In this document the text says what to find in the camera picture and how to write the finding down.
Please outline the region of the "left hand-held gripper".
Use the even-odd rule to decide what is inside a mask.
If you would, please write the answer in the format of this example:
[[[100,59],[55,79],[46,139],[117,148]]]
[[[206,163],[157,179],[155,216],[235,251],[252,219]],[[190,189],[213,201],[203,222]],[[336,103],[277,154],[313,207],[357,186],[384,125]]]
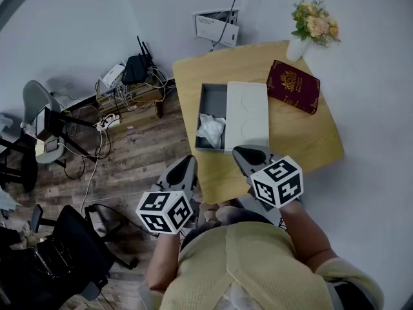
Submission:
[[[193,200],[191,185],[196,174],[194,156],[184,156],[173,162],[160,175],[157,184],[143,193],[136,214],[152,233],[179,234],[182,229],[195,229],[198,224],[199,204]],[[164,188],[185,184],[176,190]]]

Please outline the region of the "white plastic bag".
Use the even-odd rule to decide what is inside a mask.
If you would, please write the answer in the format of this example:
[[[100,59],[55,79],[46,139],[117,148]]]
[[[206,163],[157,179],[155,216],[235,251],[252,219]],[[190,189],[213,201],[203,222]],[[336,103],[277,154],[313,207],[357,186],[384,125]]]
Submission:
[[[213,148],[219,149],[221,147],[221,135],[226,125],[226,119],[214,118],[212,115],[200,113],[199,121],[200,126],[197,129],[196,136],[205,138]]]

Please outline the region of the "grey box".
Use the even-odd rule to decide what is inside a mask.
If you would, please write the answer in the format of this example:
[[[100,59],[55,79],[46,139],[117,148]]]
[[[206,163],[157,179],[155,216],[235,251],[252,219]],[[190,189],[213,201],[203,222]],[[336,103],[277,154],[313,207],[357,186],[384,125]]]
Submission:
[[[214,118],[227,118],[227,85],[202,84],[199,104],[200,113],[213,116]],[[223,129],[221,135],[221,146],[219,149],[213,148],[206,138],[198,136],[196,136],[195,148],[197,150],[224,152],[225,129]]]

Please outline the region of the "person's right forearm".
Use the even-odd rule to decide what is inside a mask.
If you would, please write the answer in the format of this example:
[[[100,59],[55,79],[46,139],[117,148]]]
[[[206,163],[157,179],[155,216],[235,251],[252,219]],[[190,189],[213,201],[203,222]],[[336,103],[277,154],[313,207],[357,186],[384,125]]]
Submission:
[[[316,272],[322,264],[337,258],[326,234],[299,201],[294,200],[279,211],[300,262]]]

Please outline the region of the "white box lid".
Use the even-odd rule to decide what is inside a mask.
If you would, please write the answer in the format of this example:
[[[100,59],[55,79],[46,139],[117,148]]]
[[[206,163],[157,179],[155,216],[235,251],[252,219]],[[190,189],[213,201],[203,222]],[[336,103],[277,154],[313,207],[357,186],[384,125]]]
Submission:
[[[227,84],[225,154],[239,145],[269,146],[268,95],[263,83]]]

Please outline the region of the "dark red ornate book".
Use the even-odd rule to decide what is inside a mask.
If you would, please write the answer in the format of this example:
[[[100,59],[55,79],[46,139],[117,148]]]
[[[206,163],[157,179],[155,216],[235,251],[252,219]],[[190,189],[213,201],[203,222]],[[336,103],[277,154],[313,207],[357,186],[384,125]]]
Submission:
[[[274,60],[267,78],[267,94],[313,115],[317,111],[320,80],[284,62]]]

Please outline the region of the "white power strip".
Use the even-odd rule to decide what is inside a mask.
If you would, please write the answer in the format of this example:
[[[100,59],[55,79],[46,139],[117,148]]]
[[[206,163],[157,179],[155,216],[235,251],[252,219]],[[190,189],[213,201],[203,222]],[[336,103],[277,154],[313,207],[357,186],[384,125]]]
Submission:
[[[109,114],[98,121],[94,126],[98,131],[107,130],[121,124],[121,116],[118,114]]]

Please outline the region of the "person's pale yellow top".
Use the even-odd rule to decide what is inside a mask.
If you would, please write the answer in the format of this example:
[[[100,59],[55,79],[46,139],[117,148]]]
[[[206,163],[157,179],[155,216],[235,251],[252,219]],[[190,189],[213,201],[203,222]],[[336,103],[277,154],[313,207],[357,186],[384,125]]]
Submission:
[[[334,310],[326,280],[353,282],[382,310],[383,292],[371,277],[342,258],[313,272],[296,258],[290,236],[266,223],[213,228],[179,255],[176,279],[155,295],[158,310],[214,310],[232,286],[262,310]]]

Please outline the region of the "black router with antennas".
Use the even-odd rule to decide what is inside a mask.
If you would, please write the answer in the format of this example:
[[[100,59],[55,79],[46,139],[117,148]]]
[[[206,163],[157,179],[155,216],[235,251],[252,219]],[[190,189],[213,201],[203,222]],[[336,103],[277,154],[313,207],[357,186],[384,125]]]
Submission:
[[[154,65],[149,50],[139,36],[137,36],[137,41],[141,52],[136,56],[128,58],[121,78],[121,82],[124,85],[144,83],[148,78],[149,68]]]

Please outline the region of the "white vase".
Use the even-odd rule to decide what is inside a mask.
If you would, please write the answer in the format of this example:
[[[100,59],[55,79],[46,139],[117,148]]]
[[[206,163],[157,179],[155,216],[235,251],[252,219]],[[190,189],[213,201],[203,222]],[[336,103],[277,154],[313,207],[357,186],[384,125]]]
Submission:
[[[287,59],[291,62],[298,61],[305,53],[311,41],[309,37],[304,40],[300,37],[291,39],[287,48]]]

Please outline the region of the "small pale device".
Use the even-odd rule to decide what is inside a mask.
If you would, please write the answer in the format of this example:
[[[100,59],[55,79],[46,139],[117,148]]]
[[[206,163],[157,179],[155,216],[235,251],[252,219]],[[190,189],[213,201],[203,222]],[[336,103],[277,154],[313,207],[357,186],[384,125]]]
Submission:
[[[48,141],[43,141],[41,139],[37,139],[35,145],[35,156],[40,156],[45,153],[49,153],[58,149],[59,140],[53,139]]]

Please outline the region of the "black waist bag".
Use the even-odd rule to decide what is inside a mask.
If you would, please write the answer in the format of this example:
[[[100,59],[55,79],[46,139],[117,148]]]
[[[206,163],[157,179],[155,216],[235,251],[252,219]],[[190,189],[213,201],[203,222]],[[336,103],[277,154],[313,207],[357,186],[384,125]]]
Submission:
[[[376,310],[376,303],[356,284],[346,280],[326,280],[334,310]]]

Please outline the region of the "white cloth covered table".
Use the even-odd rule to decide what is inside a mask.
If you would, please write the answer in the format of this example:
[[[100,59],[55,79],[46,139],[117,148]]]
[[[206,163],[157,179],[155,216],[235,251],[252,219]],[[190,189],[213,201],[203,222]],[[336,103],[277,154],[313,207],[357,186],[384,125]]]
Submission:
[[[16,202],[9,193],[0,187],[0,210],[13,211],[17,206],[20,206],[20,203]]]

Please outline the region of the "black metal table frame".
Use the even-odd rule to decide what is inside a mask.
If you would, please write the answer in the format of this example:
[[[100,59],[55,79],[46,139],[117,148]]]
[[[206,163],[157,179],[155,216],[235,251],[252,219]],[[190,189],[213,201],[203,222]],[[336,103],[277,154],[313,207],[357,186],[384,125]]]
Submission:
[[[63,132],[66,122],[95,128],[91,122],[73,118],[61,112],[51,111],[47,107],[45,108],[46,134],[50,131],[53,136],[64,139],[66,143],[80,152],[83,157],[96,163],[96,156],[89,155],[85,149]],[[0,189],[4,189],[7,183],[19,183],[23,185],[26,192],[30,192],[34,188],[38,173],[38,165],[35,158],[35,140],[36,138],[32,139],[31,136],[22,136],[17,142],[12,143],[0,138],[0,145],[6,148],[6,152],[14,150],[23,154],[19,170],[10,168],[6,163],[0,162]]]

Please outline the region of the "white carton against wall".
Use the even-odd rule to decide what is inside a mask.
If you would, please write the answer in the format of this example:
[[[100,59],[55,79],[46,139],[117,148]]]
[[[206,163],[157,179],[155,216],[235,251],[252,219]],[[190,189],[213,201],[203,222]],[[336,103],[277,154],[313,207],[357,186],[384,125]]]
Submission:
[[[239,9],[194,12],[192,28],[194,38],[203,38],[228,47],[237,45]]]

